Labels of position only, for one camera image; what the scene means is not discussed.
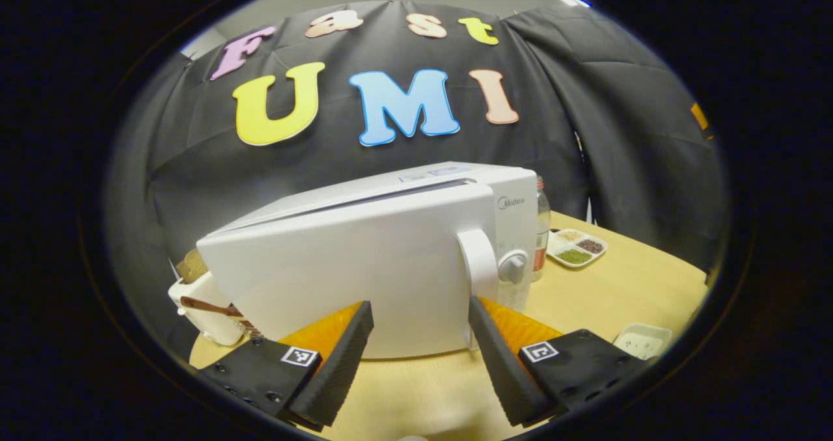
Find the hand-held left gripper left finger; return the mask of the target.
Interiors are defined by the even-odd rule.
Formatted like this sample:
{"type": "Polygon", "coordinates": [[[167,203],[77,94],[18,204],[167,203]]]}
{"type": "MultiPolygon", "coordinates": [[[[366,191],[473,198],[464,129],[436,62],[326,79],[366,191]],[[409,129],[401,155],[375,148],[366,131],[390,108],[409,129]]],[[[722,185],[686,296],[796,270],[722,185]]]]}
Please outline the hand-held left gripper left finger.
{"type": "Polygon", "coordinates": [[[277,420],[323,429],[345,402],[373,328],[362,300],[279,341],[252,337],[199,372],[277,420]]]}

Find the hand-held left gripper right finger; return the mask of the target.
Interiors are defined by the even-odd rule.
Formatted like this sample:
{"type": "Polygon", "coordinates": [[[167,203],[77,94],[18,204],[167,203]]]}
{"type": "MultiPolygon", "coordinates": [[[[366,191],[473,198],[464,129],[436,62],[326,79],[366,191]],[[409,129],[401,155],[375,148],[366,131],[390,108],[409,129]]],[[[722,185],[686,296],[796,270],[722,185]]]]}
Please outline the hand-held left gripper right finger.
{"type": "Polygon", "coordinates": [[[471,297],[468,322],[512,426],[583,408],[649,366],[587,329],[563,334],[485,297],[471,297]]]}

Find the white microwave oven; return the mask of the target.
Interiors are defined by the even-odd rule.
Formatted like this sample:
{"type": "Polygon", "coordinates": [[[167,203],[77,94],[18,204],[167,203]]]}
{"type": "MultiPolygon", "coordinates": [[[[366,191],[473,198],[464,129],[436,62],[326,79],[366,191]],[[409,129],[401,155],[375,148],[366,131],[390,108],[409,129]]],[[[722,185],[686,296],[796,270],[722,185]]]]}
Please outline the white microwave oven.
{"type": "Polygon", "coordinates": [[[294,194],[197,240],[221,294],[268,340],[371,304],[366,359],[477,349],[473,296],[524,310],[538,175],[445,162],[294,194]]]}

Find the white divided dish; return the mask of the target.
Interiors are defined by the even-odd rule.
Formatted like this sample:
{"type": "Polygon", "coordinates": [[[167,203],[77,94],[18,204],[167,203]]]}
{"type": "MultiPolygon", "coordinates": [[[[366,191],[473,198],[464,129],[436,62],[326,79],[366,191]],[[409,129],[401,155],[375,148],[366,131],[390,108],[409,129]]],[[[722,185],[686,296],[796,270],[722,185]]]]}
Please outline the white divided dish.
{"type": "Polygon", "coordinates": [[[580,269],[606,254],[607,242],[580,230],[551,228],[547,256],[566,268],[580,269]]]}

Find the clear bottle red label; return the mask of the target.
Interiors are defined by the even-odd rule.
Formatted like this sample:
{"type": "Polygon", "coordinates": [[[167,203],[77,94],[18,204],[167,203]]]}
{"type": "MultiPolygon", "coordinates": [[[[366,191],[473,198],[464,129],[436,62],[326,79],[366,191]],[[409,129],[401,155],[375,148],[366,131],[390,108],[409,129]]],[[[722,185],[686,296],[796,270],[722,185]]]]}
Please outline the clear bottle red label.
{"type": "Polygon", "coordinates": [[[551,207],[545,195],[545,183],[542,176],[536,180],[538,184],[538,224],[536,225],[536,246],[532,268],[532,281],[535,283],[543,275],[551,225],[551,207]]]}

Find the cream toaster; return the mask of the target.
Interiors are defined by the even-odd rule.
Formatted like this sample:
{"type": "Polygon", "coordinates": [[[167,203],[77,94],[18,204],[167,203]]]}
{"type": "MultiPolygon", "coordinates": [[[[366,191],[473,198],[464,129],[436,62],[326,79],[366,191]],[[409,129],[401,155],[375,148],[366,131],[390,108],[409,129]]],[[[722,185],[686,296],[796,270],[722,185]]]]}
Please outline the cream toaster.
{"type": "Polygon", "coordinates": [[[233,319],[233,317],[210,310],[198,310],[185,306],[182,302],[184,297],[218,308],[228,308],[232,305],[231,299],[221,293],[217,279],[211,272],[204,273],[190,284],[185,282],[185,278],[178,279],[169,288],[169,297],[178,307],[178,314],[186,317],[204,337],[216,344],[230,347],[235,345],[242,336],[259,337],[261,335],[259,330],[248,321],[233,319]]]}

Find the small beige tray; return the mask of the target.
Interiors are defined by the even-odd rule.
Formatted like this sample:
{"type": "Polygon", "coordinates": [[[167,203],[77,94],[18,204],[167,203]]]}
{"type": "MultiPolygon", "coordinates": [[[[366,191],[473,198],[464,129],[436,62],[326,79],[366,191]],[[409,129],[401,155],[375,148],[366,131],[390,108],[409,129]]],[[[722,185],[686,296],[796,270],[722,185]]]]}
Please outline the small beige tray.
{"type": "Polygon", "coordinates": [[[669,328],[631,323],[617,335],[613,346],[633,357],[648,360],[666,352],[672,337],[669,328]]]}

